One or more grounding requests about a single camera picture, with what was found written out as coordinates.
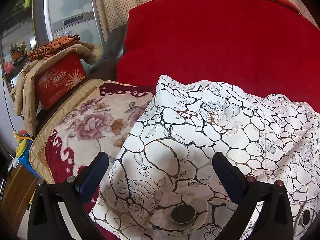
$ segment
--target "screw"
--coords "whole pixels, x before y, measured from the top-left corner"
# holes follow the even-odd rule
[[[42,186],[43,184],[44,184],[44,180],[43,179],[38,180],[38,182],[37,182],[38,186]]]
[[[74,182],[75,179],[76,179],[76,178],[75,178],[74,176],[69,176],[69,177],[67,177],[67,182],[68,182],[68,183]]]
[[[255,182],[255,181],[256,181],[256,178],[255,178],[254,176],[249,175],[249,176],[247,176],[247,181],[249,181],[249,182]]]
[[[276,184],[278,184],[279,186],[284,186],[283,181],[280,180],[280,179],[277,179],[277,180],[276,180]]]

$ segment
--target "pink object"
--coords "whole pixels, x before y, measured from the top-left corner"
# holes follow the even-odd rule
[[[3,68],[4,68],[4,73],[9,74],[14,69],[14,65],[11,62],[6,62]]]

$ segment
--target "yellow-green object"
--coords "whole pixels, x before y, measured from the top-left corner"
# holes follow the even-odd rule
[[[24,7],[28,8],[31,5],[31,0],[24,0]]]
[[[23,154],[23,152],[24,152],[24,150],[27,148],[27,146],[28,146],[28,141],[27,141],[27,139],[23,139],[23,140],[21,141],[21,143],[19,143],[19,145],[18,145],[18,147],[17,147],[17,149],[16,149],[16,156],[17,156],[18,158]]]

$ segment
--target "red gift box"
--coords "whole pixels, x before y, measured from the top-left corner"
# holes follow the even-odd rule
[[[36,76],[36,95],[43,107],[49,109],[85,78],[86,74],[78,54],[69,53],[45,72]]]

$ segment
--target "beige trim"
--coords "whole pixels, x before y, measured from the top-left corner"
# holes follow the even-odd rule
[[[29,161],[34,170],[48,183],[53,184],[54,179],[45,159],[45,145],[53,129],[85,98],[89,97],[103,84],[100,79],[91,79],[80,86],[54,113],[47,124],[41,129],[31,145]]]

